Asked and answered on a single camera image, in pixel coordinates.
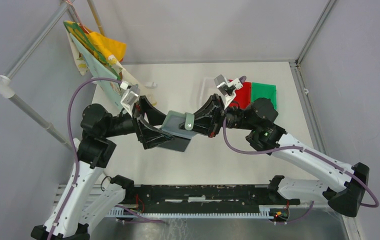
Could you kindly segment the green leather card holder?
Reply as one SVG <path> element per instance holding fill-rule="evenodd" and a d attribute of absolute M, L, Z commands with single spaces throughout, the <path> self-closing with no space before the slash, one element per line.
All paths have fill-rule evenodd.
<path fill-rule="evenodd" d="M 191 139 L 197 133 L 193 131 L 195 115 L 193 113 L 181 113 L 170 110 L 160 129 L 177 137 Z"/>

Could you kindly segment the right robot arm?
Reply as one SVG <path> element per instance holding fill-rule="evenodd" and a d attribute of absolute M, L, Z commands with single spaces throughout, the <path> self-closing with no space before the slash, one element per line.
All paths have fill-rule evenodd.
<path fill-rule="evenodd" d="M 284 200 L 325 202 L 337 213 L 354 218 L 363 206 L 370 169 L 333 159 L 302 143 L 275 124 L 278 112 L 268 98 L 258 98 L 246 108 L 227 107 L 213 94 L 193 115 L 187 115 L 181 128 L 215 137 L 227 129 L 248 130 L 249 155 L 270 155 L 285 160 L 314 176 L 313 180 L 275 176 L 269 183 L 267 199 L 273 204 Z"/>

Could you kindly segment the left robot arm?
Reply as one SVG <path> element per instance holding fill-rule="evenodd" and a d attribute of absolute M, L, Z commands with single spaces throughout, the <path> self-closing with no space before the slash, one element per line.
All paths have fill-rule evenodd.
<path fill-rule="evenodd" d="M 36 240 L 88 240 L 107 213 L 122 202 L 135 198 L 134 181 L 115 176 L 92 204 L 85 207 L 89 194 L 112 157 L 116 144 L 110 137 L 136 134 L 145 150 L 173 141 L 175 137 L 158 128 L 166 115 L 155 109 L 145 96 L 122 102 L 125 113 L 113 116 L 98 103 L 82 113 L 82 140 L 75 152 L 77 162 L 53 214 L 31 232 Z"/>

